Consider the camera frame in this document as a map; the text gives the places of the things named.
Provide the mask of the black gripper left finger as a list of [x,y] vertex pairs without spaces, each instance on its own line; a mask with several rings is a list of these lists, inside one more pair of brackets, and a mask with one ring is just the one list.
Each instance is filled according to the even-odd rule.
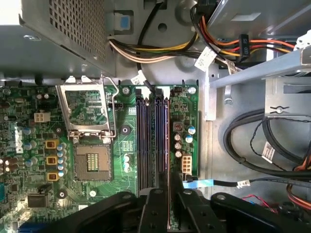
[[48,226],[50,233],[165,233],[168,220],[168,175],[156,188],[136,197],[120,192]]

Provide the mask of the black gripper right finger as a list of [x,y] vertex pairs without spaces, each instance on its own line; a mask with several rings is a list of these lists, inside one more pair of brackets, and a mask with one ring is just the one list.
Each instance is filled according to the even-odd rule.
[[177,173],[171,174],[174,215],[193,233],[309,233],[310,225],[273,213],[227,193],[209,200],[184,188]]

